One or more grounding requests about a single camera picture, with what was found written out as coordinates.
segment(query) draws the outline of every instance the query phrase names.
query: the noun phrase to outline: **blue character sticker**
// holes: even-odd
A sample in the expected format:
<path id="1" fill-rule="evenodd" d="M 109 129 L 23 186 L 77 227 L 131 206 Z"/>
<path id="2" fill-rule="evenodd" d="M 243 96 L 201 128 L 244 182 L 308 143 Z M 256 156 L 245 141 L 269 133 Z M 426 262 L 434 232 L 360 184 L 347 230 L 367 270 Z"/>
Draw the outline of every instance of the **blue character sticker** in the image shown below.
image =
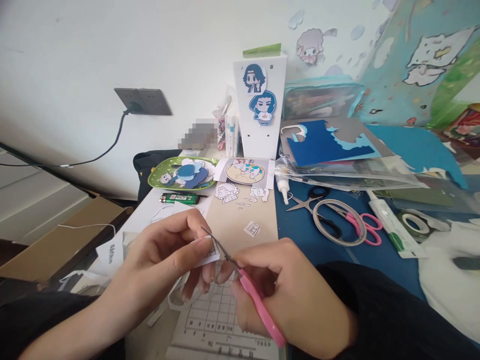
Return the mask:
<path id="1" fill-rule="evenodd" d="M 258 64 L 250 64 L 245 69 L 243 83 L 248 89 L 247 94 L 259 95 L 267 88 L 267 72 Z"/>
<path id="2" fill-rule="evenodd" d="M 265 90 L 262 95 L 254 96 L 248 107 L 255 113 L 253 119 L 258 120 L 260 125 L 268 126 L 272 123 L 276 106 L 274 93 Z"/>

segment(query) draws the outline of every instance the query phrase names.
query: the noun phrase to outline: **beige paper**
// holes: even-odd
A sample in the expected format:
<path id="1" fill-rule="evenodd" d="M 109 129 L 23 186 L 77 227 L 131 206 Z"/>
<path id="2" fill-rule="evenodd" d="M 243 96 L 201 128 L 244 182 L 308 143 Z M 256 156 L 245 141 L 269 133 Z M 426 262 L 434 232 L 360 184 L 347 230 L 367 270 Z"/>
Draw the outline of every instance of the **beige paper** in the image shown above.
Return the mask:
<path id="1" fill-rule="evenodd" d="M 279 234 L 274 191 L 270 190 L 267 201 L 260 198 L 253 202 L 251 186 L 235 186 L 239 191 L 233 191 L 235 194 L 229 195 L 228 202 L 223 203 L 222 199 L 216 197 L 211 200 L 206 222 L 213 236 L 231 255 L 244 248 L 277 241 Z M 261 230 L 254 237 L 244 231 L 250 222 L 258 224 Z"/>

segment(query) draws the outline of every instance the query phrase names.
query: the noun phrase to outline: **white display stand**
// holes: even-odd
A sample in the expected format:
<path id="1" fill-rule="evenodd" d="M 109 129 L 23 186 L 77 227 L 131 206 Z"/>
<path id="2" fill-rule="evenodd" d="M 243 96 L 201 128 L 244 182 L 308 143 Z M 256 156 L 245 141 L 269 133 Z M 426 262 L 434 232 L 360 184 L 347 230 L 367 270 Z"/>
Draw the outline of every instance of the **white display stand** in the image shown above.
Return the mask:
<path id="1" fill-rule="evenodd" d="M 257 64 L 266 71 L 266 88 L 261 88 L 261 92 L 257 93 L 254 90 L 249 93 L 249 88 L 244 83 L 246 69 L 252 64 Z M 286 72 L 287 55 L 283 52 L 279 56 L 244 58 L 233 63 L 245 158 L 274 160 L 277 156 Z M 254 119 L 255 112 L 249 108 L 252 98 L 262 96 L 265 91 L 275 95 L 275 110 L 272 113 L 270 125 L 260 125 L 259 120 Z"/>

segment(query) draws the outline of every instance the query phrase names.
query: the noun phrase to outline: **glue bottle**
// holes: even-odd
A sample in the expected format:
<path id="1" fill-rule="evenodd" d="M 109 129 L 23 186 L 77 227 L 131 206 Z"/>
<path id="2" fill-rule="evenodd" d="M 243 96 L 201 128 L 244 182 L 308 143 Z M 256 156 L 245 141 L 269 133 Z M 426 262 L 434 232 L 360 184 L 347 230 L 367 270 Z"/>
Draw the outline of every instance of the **glue bottle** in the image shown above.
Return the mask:
<path id="1" fill-rule="evenodd" d="M 289 196 L 288 192 L 290 191 L 289 186 L 289 178 L 283 175 L 275 175 L 276 179 L 276 186 L 278 187 L 278 191 L 281 192 L 283 196 L 283 202 L 285 205 L 289 204 Z"/>

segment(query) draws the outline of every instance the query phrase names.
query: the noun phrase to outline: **wall outlet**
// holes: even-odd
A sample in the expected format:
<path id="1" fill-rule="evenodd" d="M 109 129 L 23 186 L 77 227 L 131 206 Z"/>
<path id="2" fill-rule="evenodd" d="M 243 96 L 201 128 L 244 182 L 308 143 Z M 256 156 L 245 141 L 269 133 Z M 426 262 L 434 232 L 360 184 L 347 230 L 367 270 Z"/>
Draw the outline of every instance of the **wall outlet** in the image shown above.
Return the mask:
<path id="1" fill-rule="evenodd" d="M 172 115 L 164 94 L 159 89 L 114 88 L 122 103 L 129 108 L 132 103 L 140 105 L 141 110 L 132 114 Z"/>

